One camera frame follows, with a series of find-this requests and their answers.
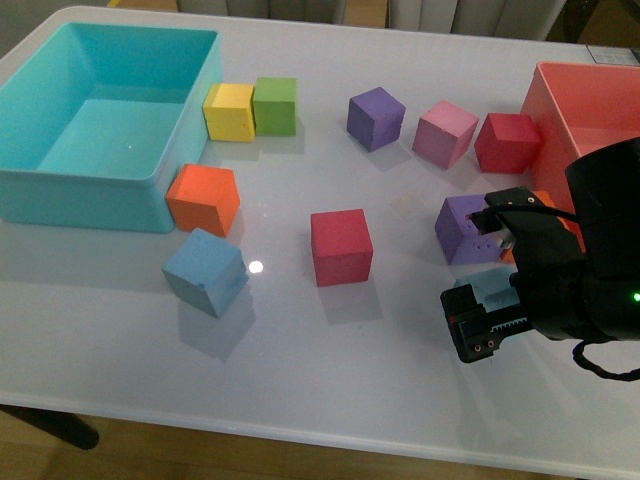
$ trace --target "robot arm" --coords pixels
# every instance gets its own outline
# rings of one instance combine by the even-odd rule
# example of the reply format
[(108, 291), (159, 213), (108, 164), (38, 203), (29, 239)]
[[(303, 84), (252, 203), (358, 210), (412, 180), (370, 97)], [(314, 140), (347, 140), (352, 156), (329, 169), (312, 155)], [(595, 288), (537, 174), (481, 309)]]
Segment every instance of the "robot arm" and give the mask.
[[(487, 312), (469, 285), (442, 293), (463, 362), (491, 356), (504, 338), (535, 329), (552, 340), (583, 340), (574, 351), (577, 363), (615, 378), (584, 359), (584, 346), (640, 339), (640, 138), (582, 157), (566, 176), (575, 215), (512, 188), (487, 194), (488, 207), (470, 216), (481, 234), (497, 232), (513, 242), (517, 272), (509, 283), (520, 302)], [(557, 216), (579, 224), (586, 253)]]

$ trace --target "cube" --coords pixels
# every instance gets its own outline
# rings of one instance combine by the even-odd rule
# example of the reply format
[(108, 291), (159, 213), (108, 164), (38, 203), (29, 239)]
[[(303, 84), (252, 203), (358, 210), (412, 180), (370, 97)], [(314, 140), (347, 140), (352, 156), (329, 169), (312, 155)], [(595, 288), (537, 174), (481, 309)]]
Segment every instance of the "cube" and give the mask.
[(189, 234), (162, 272), (178, 298), (218, 318), (249, 278), (240, 249), (201, 229)]
[(453, 286), (471, 285), (478, 303), (487, 312), (493, 312), (520, 303), (518, 292), (509, 283), (509, 277), (516, 271), (512, 265), (503, 265), (459, 278)]
[(311, 252), (318, 287), (367, 281), (373, 244), (364, 211), (311, 214)]
[(445, 199), (435, 230), (449, 265), (495, 262), (502, 249), (491, 235), (479, 235), (467, 218), (484, 207), (484, 195), (464, 195)]
[(202, 106), (211, 140), (253, 142), (253, 89), (253, 85), (235, 83), (211, 86)]
[(473, 113), (442, 100), (418, 120), (413, 151), (448, 169), (469, 149), (478, 120)]
[(180, 230), (201, 228), (226, 237), (240, 206), (233, 170), (185, 164), (166, 195)]
[(253, 94), (256, 135), (295, 135), (298, 81), (295, 78), (259, 77)]
[(347, 132), (369, 152), (400, 137), (405, 106), (378, 87), (349, 100)]
[(542, 139), (529, 115), (490, 113), (474, 144), (485, 173), (523, 173), (535, 158)]

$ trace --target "blue cube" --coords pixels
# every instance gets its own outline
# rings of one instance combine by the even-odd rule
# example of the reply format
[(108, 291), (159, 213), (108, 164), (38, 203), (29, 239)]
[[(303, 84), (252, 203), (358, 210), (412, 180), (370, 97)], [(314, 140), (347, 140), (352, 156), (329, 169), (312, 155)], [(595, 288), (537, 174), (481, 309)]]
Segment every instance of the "blue cube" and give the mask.
[(217, 318), (249, 278), (240, 249), (199, 228), (164, 264), (162, 272), (178, 298)]
[(509, 283), (509, 277), (516, 271), (513, 265), (504, 265), (459, 278), (453, 286), (471, 285), (478, 303), (487, 312), (493, 312), (520, 303), (518, 292)]

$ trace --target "plastic bin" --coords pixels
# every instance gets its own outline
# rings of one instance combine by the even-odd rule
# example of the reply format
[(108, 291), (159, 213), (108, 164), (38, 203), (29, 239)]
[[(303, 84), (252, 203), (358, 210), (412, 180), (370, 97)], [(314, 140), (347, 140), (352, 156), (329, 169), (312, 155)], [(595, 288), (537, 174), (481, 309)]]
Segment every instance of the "plastic bin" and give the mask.
[(0, 217), (166, 232), (207, 140), (214, 31), (68, 23), (0, 87)]
[(521, 113), (531, 116), (543, 140), (531, 167), (534, 188), (546, 190), (558, 208), (573, 211), (566, 167), (640, 136), (640, 68), (539, 63)]

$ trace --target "green cube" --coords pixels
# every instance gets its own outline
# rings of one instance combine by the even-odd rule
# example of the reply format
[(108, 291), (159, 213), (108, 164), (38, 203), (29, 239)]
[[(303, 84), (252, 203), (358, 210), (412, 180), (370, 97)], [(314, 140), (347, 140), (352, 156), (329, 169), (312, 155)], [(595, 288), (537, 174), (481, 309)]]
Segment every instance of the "green cube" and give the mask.
[(253, 93), (256, 135), (295, 135), (298, 80), (259, 77)]

